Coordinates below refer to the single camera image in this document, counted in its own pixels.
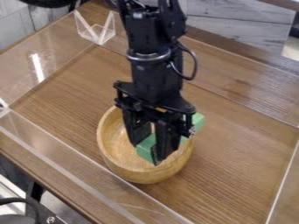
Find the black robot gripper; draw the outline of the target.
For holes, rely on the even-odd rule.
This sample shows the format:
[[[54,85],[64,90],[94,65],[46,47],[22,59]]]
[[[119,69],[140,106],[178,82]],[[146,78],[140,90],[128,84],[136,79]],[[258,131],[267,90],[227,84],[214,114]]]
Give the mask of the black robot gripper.
[[[159,165],[179,149],[183,137],[195,133],[197,108],[183,98],[183,55],[130,53],[132,80],[116,81],[116,106],[122,109],[130,143],[138,146],[155,130],[151,149]]]

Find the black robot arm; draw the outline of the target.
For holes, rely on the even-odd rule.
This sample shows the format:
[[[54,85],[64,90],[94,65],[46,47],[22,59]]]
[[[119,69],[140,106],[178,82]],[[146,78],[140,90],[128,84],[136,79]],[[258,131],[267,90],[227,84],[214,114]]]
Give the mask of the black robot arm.
[[[132,80],[116,81],[116,106],[126,133],[139,155],[159,165],[178,151],[181,141],[195,132],[197,108],[182,96],[183,55],[193,51],[181,43],[186,14],[178,0],[115,0],[126,29]]]

